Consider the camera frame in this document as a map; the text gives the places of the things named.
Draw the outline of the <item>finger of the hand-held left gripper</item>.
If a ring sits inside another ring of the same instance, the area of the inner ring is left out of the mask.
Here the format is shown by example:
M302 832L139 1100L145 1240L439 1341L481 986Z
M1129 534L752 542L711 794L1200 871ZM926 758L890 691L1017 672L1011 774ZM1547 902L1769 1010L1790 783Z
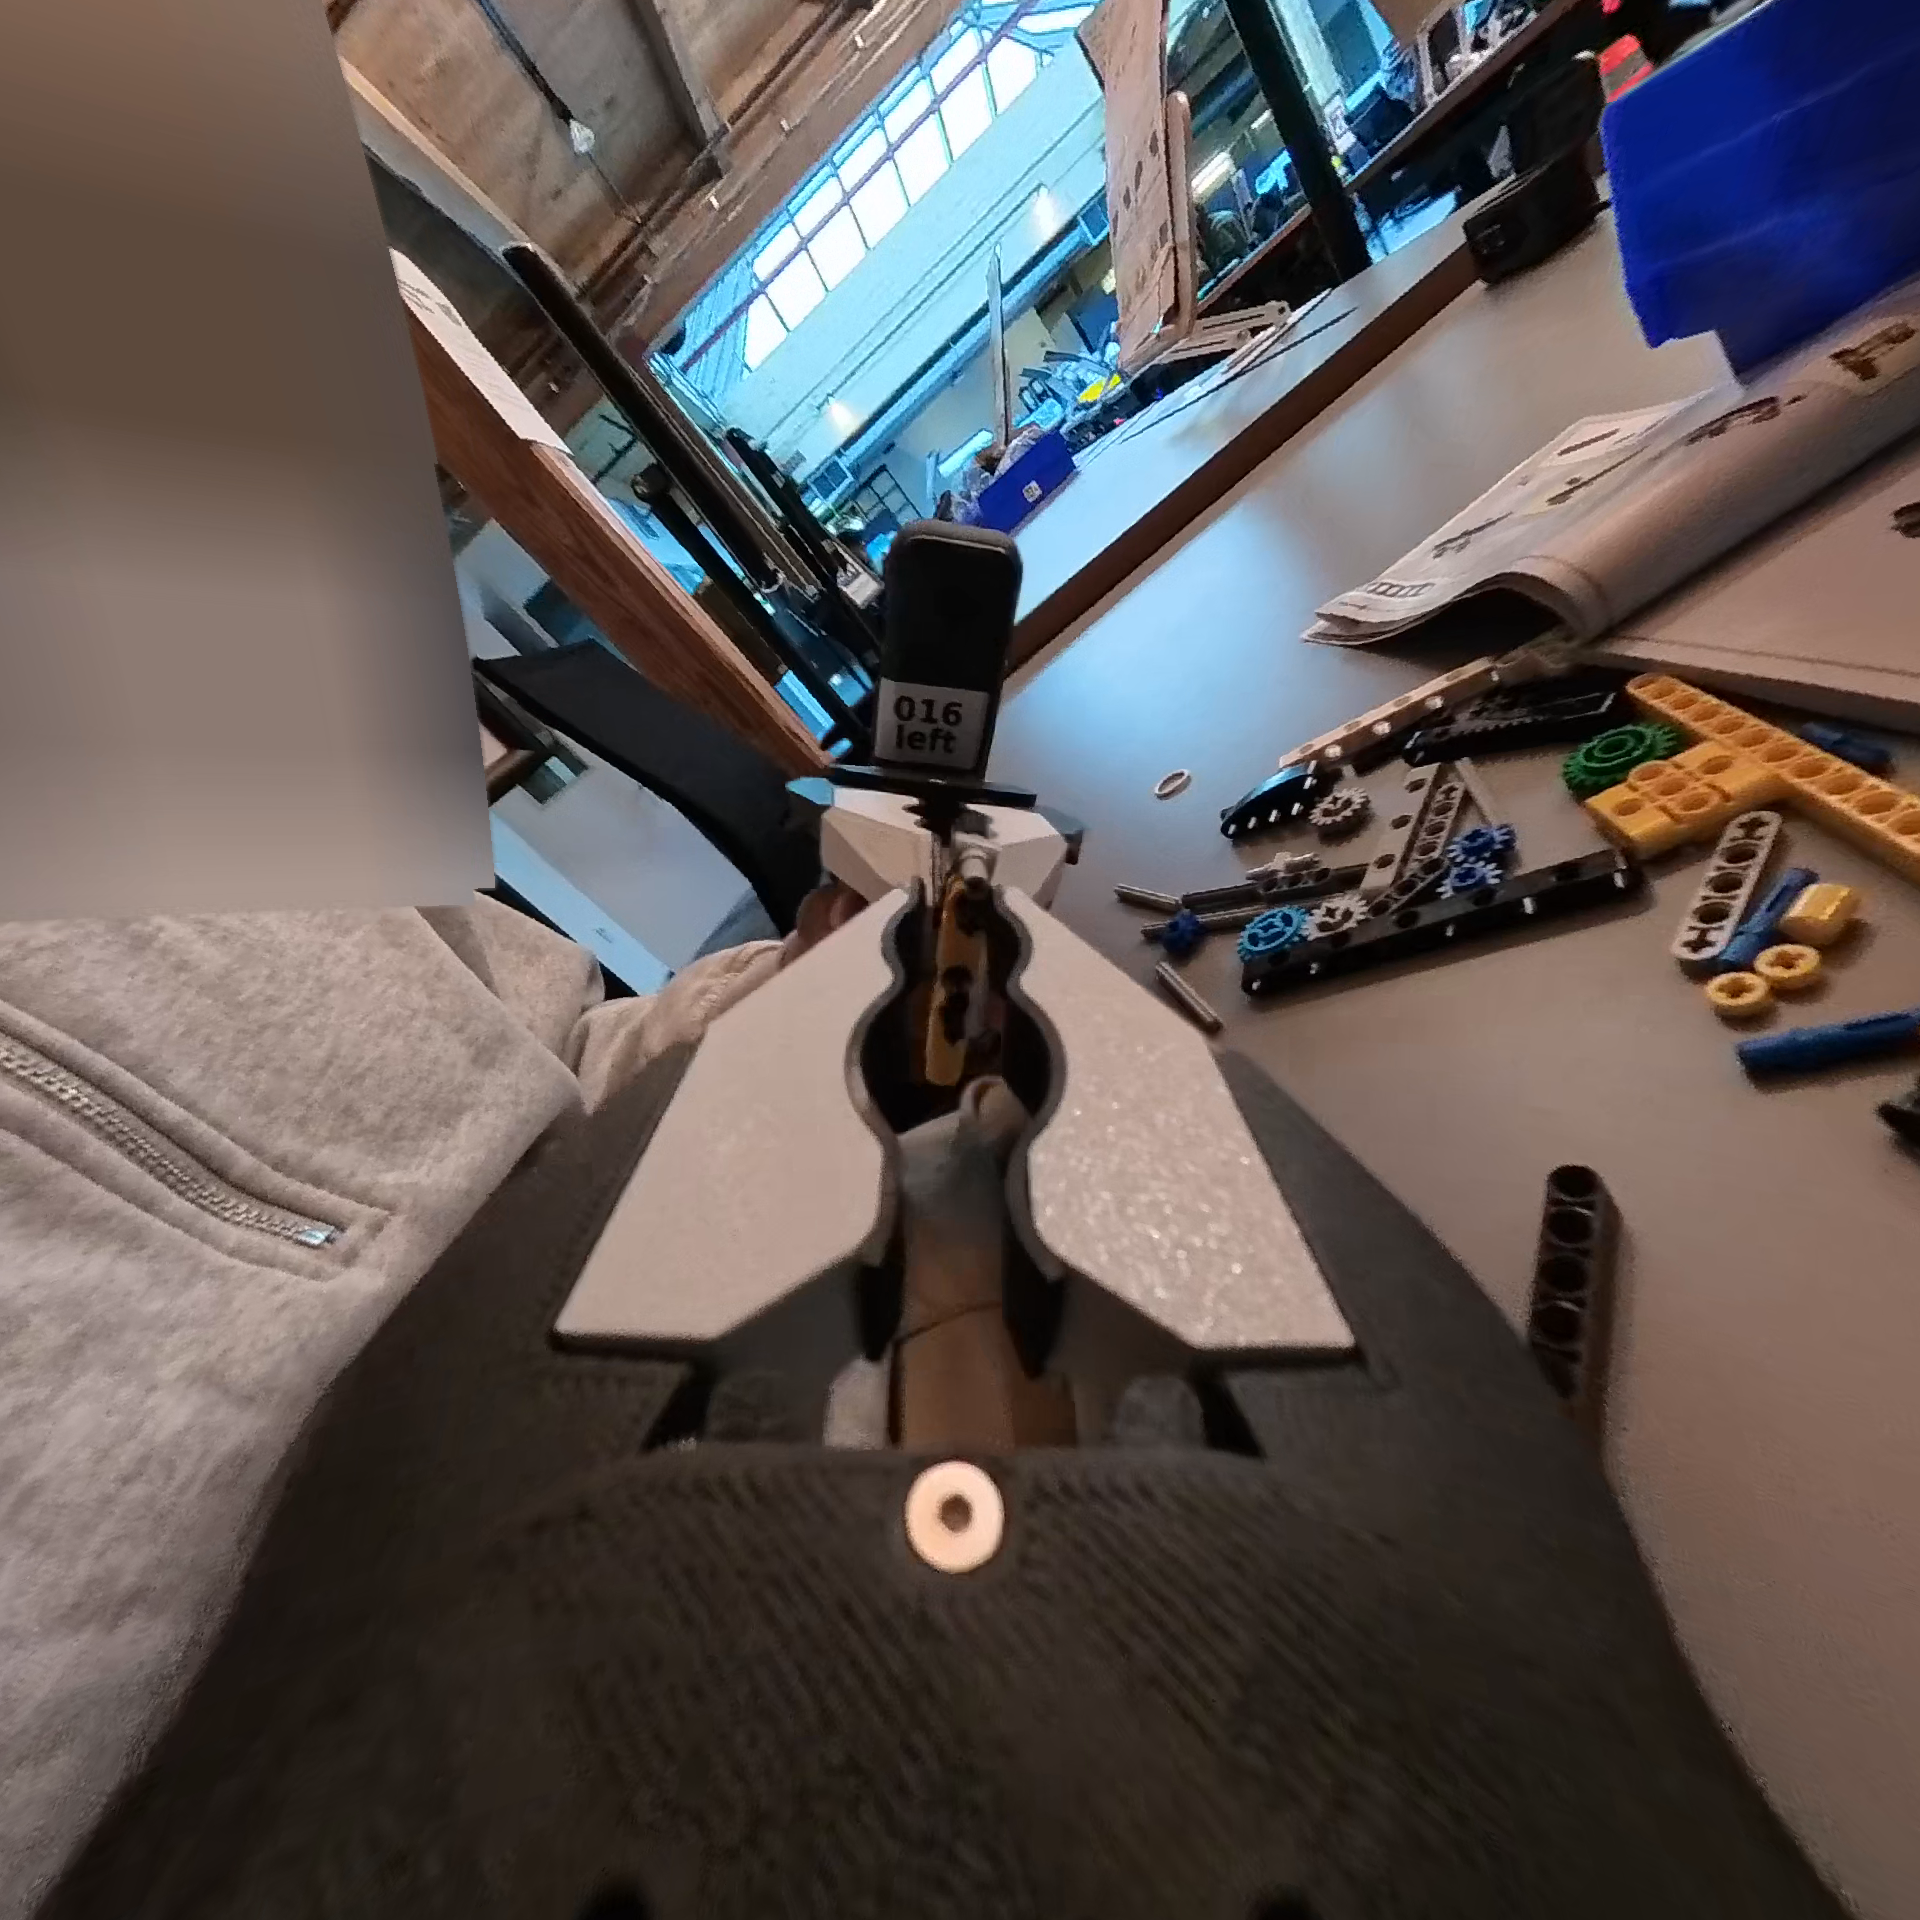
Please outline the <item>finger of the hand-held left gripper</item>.
M1086 828L1069 814L1045 807L978 807L984 821L973 835L991 847L991 887L1017 888L1050 908L1063 876L1077 863Z
M863 902L918 888L934 906L944 888L944 843L906 796L829 796L819 814L822 871Z

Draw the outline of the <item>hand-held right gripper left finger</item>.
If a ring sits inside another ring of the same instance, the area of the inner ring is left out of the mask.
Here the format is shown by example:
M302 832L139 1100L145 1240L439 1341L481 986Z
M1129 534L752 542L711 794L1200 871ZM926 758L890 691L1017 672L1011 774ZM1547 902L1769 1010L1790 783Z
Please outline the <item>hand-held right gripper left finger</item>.
M553 1326L575 1354L841 1370L896 1226L896 1135L858 1044L902 986L894 888L695 1047Z

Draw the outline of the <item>yellow lego beam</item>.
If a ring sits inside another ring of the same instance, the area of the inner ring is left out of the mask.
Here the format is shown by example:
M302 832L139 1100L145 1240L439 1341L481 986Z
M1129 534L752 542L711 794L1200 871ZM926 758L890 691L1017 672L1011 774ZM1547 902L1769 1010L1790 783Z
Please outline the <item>yellow lego beam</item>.
M969 1051L983 1034L990 987L990 892L981 880L945 885L934 928L931 983L922 1039L922 1077L931 1087L959 1087Z

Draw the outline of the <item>short black lego beam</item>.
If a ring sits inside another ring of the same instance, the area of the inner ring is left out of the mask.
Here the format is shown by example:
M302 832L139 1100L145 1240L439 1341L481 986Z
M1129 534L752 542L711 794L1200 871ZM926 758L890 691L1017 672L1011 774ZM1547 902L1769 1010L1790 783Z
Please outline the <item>short black lego beam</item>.
M1547 1173L1525 1341L1559 1408L1594 1444L1610 1378L1617 1231L1616 1199L1594 1167Z

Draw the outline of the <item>black curved lego panel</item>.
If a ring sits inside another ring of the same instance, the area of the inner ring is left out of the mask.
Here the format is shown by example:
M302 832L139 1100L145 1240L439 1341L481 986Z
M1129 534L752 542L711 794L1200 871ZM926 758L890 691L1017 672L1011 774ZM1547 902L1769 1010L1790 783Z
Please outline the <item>black curved lego panel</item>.
M1277 832L1312 814L1336 781L1319 760L1294 760L1221 808L1218 829L1226 842Z

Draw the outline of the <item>short grey lego beam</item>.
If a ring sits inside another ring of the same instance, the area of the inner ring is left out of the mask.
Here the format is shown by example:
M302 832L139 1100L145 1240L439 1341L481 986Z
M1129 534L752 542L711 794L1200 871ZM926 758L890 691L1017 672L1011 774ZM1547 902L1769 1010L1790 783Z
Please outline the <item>short grey lego beam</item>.
M1720 962L1767 876L1782 822L1777 808L1753 807L1719 832L1667 946L1671 959L1685 974L1705 975Z

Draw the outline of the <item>long blue lego pin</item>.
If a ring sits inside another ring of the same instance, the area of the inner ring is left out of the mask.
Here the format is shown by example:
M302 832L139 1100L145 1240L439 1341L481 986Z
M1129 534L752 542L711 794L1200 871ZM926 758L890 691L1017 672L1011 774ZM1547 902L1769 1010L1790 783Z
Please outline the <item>long blue lego pin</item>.
M1918 1010L1858 1015L1833 1023L1800 1023L1734 1044L1745 1077L1782 1079L1871 1066L1918 1047Z

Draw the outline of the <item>blue storage crate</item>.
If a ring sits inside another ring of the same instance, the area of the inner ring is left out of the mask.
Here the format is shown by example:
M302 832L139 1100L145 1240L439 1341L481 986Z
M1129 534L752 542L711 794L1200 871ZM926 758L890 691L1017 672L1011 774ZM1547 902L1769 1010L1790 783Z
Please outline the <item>blue storage crate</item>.
M993 479L983 486L976 506L981 522L1019 525L1039 502L1058 493L1077 475L1069 442L1056 428L1033 439L1022 453L1007 454Z

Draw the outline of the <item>black fabric chair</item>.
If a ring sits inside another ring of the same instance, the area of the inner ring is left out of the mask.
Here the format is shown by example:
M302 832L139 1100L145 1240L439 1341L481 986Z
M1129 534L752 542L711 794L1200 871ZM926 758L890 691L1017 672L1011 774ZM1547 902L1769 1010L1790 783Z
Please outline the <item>black fabric chair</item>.
M775 932L794 928L822 877L817 835L800 826L787 774L754 746L590 640L475 660L471 672L530 726L669 804L747 883Z

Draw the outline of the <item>black tray with gears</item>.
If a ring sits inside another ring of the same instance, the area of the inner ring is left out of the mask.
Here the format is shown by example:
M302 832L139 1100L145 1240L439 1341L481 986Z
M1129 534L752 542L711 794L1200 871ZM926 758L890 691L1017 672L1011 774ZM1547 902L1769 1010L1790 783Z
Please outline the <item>black tray with gears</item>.
M1397 908L1349 931L1246 958L1239 987L1267 998L1342 975L1383 970L1423 954L1451 954L1510 928L1537 928L1645 892L1645 871L1627 853L1597 850L1481 885L1463 895Z

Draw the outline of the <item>person's grey hoodie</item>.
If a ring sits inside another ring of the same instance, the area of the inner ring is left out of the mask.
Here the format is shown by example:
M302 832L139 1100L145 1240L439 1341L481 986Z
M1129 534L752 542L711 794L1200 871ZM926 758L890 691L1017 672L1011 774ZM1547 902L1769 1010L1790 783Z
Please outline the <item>person's grey hoodie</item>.
M581 1020L657 992L481 895L5 924L5 1916L170 1718L321 1389L594 1111Z

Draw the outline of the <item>black pole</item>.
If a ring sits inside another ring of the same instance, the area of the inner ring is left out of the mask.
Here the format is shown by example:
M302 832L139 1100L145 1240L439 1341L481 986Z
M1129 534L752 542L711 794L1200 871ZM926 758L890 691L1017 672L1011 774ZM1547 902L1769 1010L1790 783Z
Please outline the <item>black pole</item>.
M1312 226L1336 284L1368 270L1371 254L1360 230L1353 196L1336 171L1325 123L1296 67L1280 14L1271 3L1226 3L1241 50L1255 74L1277 136L1299 179Z

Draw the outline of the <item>black box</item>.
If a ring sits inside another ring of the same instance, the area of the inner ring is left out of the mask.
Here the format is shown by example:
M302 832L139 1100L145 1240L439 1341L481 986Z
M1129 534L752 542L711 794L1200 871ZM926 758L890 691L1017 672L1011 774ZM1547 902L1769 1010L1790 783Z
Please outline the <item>black box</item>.
M1587 144L1566 148L1479 199L1461 226L1479 284L1507 284L1555 256L1602 213Z

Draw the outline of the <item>blue plastic bin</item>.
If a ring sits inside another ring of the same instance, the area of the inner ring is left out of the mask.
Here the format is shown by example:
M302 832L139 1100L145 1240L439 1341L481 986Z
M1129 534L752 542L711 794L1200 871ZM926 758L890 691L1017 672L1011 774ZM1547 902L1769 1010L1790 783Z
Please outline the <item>blue plastic bin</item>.
M1918 5L1767 3L1600 116L1648 346L1745 373L1918 274Z

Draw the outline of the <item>yellow lego frame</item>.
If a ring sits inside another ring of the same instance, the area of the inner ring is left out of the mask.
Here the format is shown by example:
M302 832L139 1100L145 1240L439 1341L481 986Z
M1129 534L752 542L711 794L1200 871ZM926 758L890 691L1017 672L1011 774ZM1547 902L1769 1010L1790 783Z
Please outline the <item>yellow lego frame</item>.
M1613 845L1635 860L1711 839L1734 815L1784 807L1879 866L1918 880L1918 797L1755 714L1665 674L1623 687L1686 747L1649 758L1581 807Z

